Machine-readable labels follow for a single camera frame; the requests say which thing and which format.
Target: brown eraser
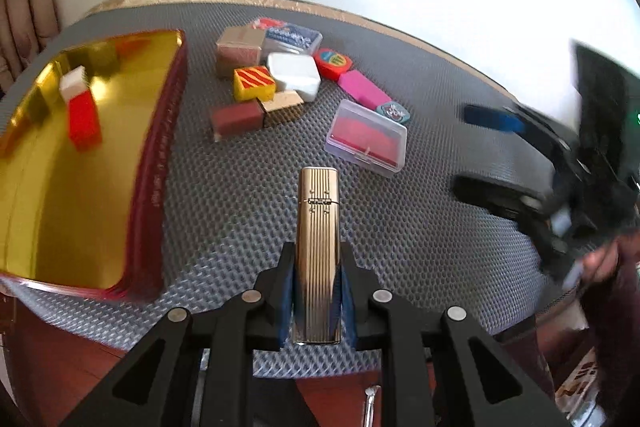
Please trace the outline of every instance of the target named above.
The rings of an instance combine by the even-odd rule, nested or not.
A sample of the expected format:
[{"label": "brown eraser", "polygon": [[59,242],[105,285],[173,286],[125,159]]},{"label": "brown eraser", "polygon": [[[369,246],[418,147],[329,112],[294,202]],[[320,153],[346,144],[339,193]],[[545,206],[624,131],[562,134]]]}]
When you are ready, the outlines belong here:
[{"label": "brown eraser", "polygon": [[260,64],[265,30],[250,26],[229,26],[216,41],[216,73],[233,78],[234,70]]},{"label": "brown eraser", "polygon": [[211,112],[213,138],[216,142],[229,136],[262,129],[264,111],[257,100],[233,103]]}]

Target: metallic tray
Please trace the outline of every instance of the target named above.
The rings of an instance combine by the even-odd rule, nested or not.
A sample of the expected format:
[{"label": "metallic tray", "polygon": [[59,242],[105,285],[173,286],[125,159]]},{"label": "metallic tray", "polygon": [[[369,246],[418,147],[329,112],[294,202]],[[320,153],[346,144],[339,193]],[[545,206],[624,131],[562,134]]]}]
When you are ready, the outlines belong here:
[{"label": "metallic tray", "polygon": [[[58,82],[84,66],[102,143],[78,152]],[[166,165],[187,76],[180,30],[65,50],[0,137],[0,270],[48,291],[152,299],[162,288]]]}]

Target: small box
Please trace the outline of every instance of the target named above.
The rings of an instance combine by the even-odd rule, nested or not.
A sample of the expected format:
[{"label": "small box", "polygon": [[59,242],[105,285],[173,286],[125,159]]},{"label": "small box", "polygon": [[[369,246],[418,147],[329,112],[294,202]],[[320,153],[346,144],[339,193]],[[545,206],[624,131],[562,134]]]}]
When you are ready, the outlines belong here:
[{"label": "small box", "polygon": [[89,85],[84,66],[78,66],[75,70],[64,74],[62,78],[60,78],[58,89],[60,90],[60,96],[62,96],[67,104],[73,97],[88,90]]},{"label": "small box", "polygon": [[232,79],[234,70],[260,64],[265,31],[250,26],[229,26],[216,42],[216,73]]},{"label": "small box", "polygon": [[313,57],[271,53],[267,66],[279,91],[295,90],[305,102],[313,102],[320,87],[320,74]]},{"label": "small box", "polygon": [[320,76],[334,82],[337,82],[340,75],[349,71],[353,66],[353,61],[347,55],[342,55],[329,48],[318,50],[314,55],[314,60]]},{"label": "small box", "polygon": [[350,94],[356,102],[375,111],[379,105],[391,102],[391,97],[358,70],[340,75],[338,86]]},{"label": "small box", "polygon": [[263,57],[273,52],[313,55],[322,42],[322,33],[277,19],[260,17],[251,23],[251,27],[266,31]]},{"label": "small box", "polygon": [[102,142],[98,108],[90,90],[69,100],[67,113],[69,138],[76,149],[84,151]]},{"label": "small box", "polygon": [[230,136],[257,131],[262,129],[263,121],[264,111],[257,100],[216,108],[211,112],[213,138],[219,142]]},{"label": "small box", "polygon": [[302,115],[304,100],[295,91],[280,91],[273,95],[271,102],[262,102],[264,127],[297,120]]},{"label": "small box", "polygon": [[245,102],[257,98],[268,102],[276,92],[276,83],[264,66],[241,68],[234,71],[234,98]]},{"label": "small box", "polygon": [[404,167],[406,127],[350,100],[342,100],[324,150],[390,178]]}]

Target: yellow eraser with red stripes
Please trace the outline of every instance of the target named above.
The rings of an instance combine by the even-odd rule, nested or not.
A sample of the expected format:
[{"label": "yellow eraser with red stripes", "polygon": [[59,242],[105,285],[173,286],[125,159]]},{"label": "yellow eraser with red stripes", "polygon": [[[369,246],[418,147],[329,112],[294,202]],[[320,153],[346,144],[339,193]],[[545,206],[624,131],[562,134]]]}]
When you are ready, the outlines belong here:
[{"label": "yellow eraser with red stripes", "polygon": [[245,102],[257,98],[261,102],[273,100],[276,83],[264,66],[234,70],[234,98]]}]

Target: round red eraser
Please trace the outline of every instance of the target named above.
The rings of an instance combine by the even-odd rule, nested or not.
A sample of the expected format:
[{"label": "round red eraser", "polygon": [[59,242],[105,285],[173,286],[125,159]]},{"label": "round red eraser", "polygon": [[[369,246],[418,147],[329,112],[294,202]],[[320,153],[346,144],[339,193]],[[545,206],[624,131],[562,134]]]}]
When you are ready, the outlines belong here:
[{"label": "round red eraser", "polygon": [[353,61],[347,55],[342,55],[329,48],[322,48],[316,51],[314,60],[316,61],[316,66],[318,66],[320,76],[324,76],[334,82],[337,82],[338,77],[349,71],[353,66]]}]

